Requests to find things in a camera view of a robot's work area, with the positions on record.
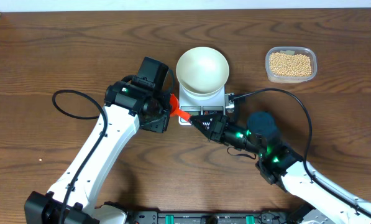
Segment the red plastic measuring scoop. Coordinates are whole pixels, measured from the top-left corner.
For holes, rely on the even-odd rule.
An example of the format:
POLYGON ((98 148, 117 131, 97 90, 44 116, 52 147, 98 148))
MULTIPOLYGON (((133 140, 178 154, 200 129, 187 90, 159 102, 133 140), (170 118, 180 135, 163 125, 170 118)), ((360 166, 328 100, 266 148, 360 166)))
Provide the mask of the red plastic measuring scoop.
POLYGON ((184 119, 186 122, 190 120, 191 115, 180 109, 179 100, 173 93, 170 95, 170 106, 170 117, 178 116, 179 118, 184 119))

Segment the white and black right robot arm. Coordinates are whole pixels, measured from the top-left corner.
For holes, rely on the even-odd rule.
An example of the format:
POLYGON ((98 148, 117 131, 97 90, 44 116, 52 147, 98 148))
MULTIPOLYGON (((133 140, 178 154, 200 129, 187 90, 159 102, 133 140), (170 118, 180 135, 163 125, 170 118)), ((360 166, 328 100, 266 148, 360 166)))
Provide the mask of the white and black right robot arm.
POLYGON ((245 129, 223 114, 197 115, 190 123, 210 141, 258 156, 256 167, 270 184, 305 201, 288 223, 371 223, 371 202, 361 199, 320 174, 282 141, 273 117, 259 111, 245 129))

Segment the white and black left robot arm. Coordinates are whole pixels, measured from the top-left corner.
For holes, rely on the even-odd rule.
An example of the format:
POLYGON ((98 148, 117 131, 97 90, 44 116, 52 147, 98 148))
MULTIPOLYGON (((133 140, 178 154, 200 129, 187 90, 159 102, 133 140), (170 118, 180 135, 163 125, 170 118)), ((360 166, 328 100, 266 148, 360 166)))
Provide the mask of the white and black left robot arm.
POLYGON ((170 95, 163 85, 167 65, 146 57, 136 75, 108 86, 97 123, 65 173, 46 194, 25 201, 27 223, 125 223, 127 212, 113 203, 96 207, 101 187, 124 146, 140 129, 167 130, 170 95))

